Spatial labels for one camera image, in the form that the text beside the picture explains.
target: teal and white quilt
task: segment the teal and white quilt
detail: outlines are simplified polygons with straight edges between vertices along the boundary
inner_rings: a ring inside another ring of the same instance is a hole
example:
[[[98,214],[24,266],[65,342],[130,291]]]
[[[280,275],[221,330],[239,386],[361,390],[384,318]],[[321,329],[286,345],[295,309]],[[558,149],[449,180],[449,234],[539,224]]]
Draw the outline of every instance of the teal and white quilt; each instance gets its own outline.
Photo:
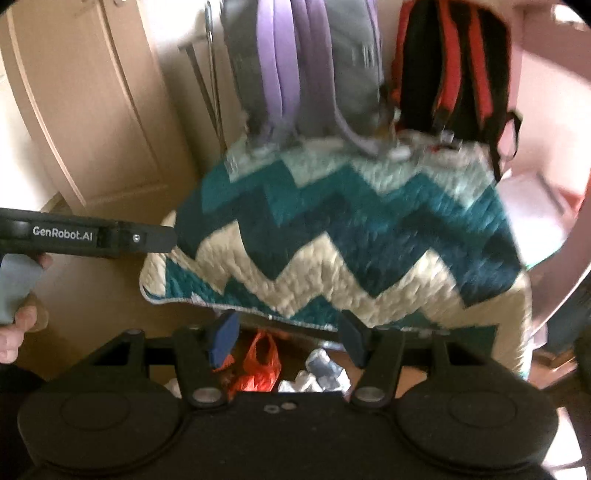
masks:
[[[337,141],[252,154],[241,140],[164,221],[178,245],[147,257],[142,292],[329,330],[349,309],[527,369],[530,285],[485,155],[449,155],[370,161]]]

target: backpack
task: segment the backpack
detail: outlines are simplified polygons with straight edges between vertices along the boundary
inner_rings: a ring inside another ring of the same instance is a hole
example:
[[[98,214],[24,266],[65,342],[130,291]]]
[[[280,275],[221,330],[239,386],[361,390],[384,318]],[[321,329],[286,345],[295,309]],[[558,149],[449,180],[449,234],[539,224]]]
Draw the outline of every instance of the backpack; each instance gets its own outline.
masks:
[[[374,0],[225,0],[222,24],[250,140],[338,130],[375,150],[361,138],[381,114]]]
[[[511,30],[492,11],[461,0],[413,0],[402,5],[391,99],[401,126],[489,145],[501,179],[498,143],[514,121],[508,112]]]

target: metal rod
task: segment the metal rod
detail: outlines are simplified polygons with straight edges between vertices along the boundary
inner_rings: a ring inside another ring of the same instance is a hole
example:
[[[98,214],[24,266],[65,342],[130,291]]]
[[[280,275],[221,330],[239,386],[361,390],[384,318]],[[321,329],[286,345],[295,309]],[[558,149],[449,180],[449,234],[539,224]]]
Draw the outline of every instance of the metal rod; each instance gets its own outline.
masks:
[[[219,90],[217,88],[216,57],[213,48],[213,15],[212,5],[209,0],[207,0],[207,3],[205,5],[205,33],[207,37],[207,48],[209,50],[209,69],[212,80],[213,106],[215,108],[217,123],[217,139],[220,142],[220,148],[222,149],[222,152],[225,152],[228,149],[228,147],[226,146],[226,138],[223,134],[222,109],[220,108]]]
[[[197,61],[197,54],[195,53],[195,47],[193,43],[187,43],[182,45],[182,48],[187,55],[189,56],[189,61],[191,62],[191,66],[193,67],[193,73],[195,74],[195,78],[197,79],[197,83],[199,84],[199,89],[201,90],[201,95],[203,96],[203,101],[205,102],[205,107],[207,108],[207,113],[209,114],[209,118],[212,121],[213,129],[216,131],[216,135],[219,139],[219,132],[217,131],[217,118],[215,114],[215,110],[213,109],[212,101],[209,98],[209,91],[207,90],[207,85],[205,84],[205,79],[201,73],[201,68],[199,68],[199,62]]]

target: red plastic bag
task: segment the red plastic bag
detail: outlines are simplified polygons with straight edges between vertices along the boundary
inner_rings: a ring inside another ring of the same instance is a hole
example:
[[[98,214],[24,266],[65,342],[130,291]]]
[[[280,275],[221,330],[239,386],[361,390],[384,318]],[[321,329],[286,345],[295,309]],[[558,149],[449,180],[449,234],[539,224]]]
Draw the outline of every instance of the red plastic bag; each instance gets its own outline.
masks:
[[[256,345],[265,337],[269,341],[269,352],[267,353],[267,364],[262,365],[256,358]],[[228,391],[230,398],[238,391],[270,392],[273,389],[281,373],[281,362],[279,361],[279,352],[275,340],[269,333],[258,331],[251,347],[248,349],[242,368],[244,368],[246,375],[239,377],[230,387]]]
[[[226,359],[223,361],[223,364],[220,368],[216,368],[215,370],[213,370],[213,373],[218,373],[218,372],[222,372],[224,371],[226,368],[231,367],[236,361],[234,360],[234,357],[232,356],[231,353],[228,354],[228,356],[226,357]]]

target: circular disk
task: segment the circular disk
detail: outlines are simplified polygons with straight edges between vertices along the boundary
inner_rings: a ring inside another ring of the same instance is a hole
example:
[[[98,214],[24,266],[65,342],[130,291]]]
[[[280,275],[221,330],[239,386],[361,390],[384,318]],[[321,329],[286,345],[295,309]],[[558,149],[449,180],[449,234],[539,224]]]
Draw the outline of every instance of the circular disk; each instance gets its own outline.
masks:
[[[108,389],[31,395],[18,416],[29,451],[68,470],[113,470],[148,456],[173,435],[180,409],[164,387],[141,378],[130,391]]]
[[[540,392],[457,386],[427,380],[400,398],[396,420],[415,447],[454,469],[504,470],[541,461],[555,414]]]

